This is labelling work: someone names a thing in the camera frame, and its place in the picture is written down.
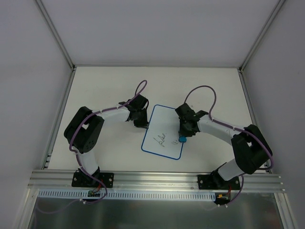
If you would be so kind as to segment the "blue whiteboard eraser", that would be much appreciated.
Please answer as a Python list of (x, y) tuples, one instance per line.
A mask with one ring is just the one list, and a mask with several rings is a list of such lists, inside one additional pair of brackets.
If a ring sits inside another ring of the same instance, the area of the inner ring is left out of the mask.
[(179, 137), (179, 142), (185, 143), (186, 141), (187, 141), (187, 137), (185, 137), (185, 136), (180, 136)]

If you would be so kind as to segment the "blue framed whiteboard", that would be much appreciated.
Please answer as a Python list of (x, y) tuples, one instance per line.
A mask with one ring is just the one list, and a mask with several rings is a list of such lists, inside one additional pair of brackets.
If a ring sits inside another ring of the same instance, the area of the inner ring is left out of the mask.
[(179, 118), (174, 108), (156, 104), (144, 135), (141, 150), (157, 156), (179, 160), (183, 143), (179, 142)]

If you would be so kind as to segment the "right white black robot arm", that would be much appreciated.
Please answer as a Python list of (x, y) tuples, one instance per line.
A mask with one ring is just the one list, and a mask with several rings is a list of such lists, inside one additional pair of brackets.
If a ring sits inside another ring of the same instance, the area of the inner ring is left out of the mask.
[(230, 181), (244, 174), (253, 174), (267, 161), (272, 160), (272, 151), (259, 128), (249, 125), (244, 128), (218, 121), (200, 110), (195, 112), (187, 103), (175, 109), (179, 118), (179, 142), (197, 133), (212, 135), (233, 148), (234, 159), (219, 166), (203, 181), (208, 187), (224, 189)]

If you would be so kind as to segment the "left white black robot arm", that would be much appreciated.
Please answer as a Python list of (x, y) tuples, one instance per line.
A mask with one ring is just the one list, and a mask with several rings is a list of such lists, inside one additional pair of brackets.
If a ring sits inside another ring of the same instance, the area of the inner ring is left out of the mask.
[(69, 150), (76, 155), (82, 180), (93, 187), (99, 182), (100, 168), (92, 149), (95, 147), (103, 127), (118, 122), (132, 121), (137, 128), (148, 129), (147, 108), (149, 100), (137, 95), (115, 107), (94, 112), (86, 106), (81, 107), (64, 131)]

